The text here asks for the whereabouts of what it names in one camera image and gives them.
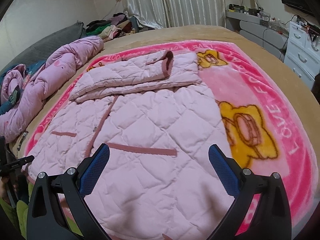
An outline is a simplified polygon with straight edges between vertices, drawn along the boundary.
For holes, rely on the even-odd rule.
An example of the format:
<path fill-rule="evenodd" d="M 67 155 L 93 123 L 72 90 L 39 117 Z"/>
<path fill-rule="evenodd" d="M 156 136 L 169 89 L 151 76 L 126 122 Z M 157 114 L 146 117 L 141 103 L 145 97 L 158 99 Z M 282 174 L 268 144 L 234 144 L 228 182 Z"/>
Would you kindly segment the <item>green left sleeve forearm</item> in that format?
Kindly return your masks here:
<path fill-rule="evenodd" d="M 34 186 L 32 183 L 28 183 L 27 198 L 31 197 L 33 187 Z M 3 208 L 5 214 L 7 215 L 9 220 L 12 222 L 14 227 L 21 233 L 21 235 L 25 239 L 27 239 L 28 204 L 26 204 L 23 200 L 19 200 L 17 202 L 16 208 L 13 208 L 3 198 L 1 198 L 1 207 Z M 71 231 L 82 236 L 82 233 L 78 228 L 77 224 L 67 216 L 66 216 L 66 219 Z"/>

